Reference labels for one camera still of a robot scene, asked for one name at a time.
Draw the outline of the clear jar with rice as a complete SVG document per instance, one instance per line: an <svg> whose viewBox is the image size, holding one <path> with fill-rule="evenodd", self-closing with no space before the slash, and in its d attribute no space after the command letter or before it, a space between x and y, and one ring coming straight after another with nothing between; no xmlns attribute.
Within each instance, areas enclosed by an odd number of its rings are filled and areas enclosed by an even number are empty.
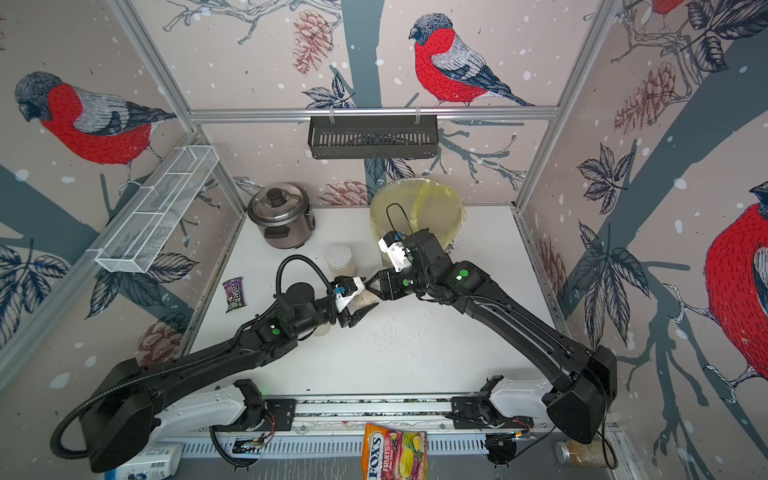
<svg viewBox="0 0 768 480"><path fill-rule="evenodd" d="M379 303L379 298L367 289L357 295L349 307L354 315L363 318L368 312L375 308Z"/></svg>

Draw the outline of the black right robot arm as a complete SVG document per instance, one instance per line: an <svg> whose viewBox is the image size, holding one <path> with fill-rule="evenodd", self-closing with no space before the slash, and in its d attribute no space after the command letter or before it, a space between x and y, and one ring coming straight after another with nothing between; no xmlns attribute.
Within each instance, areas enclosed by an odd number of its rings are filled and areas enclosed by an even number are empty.
<svg viewBox="0 0 768 480"><path fill-rule="evenodd" d="M542 402L554 425L582 444L600 433L617 395L617 358L588 347L546 324L510 297L483 269L453 261L426 229L409 236L388 232L378 247L391 263L377 272L381 300L415 295L447 305L489 327L521 352L552 388Z"/></svg>

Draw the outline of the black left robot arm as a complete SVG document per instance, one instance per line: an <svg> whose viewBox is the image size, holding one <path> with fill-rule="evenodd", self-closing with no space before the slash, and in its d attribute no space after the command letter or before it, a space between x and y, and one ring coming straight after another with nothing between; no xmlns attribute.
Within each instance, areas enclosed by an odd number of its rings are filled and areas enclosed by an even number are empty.
<svg viewBox="0 0 768 480"><path fill-rule="evenodd" d="M61 459L86 458L96 473L112 470L150 444L162 425L160 413L177 401L278 360L322 325L356 325L365 314L347 307L365 291L364 278L338 276L323 284L322 298L305 282L278 289L263 313L211 347L150 366L135 360L119 363L55 427L51 452Z"/></svg>

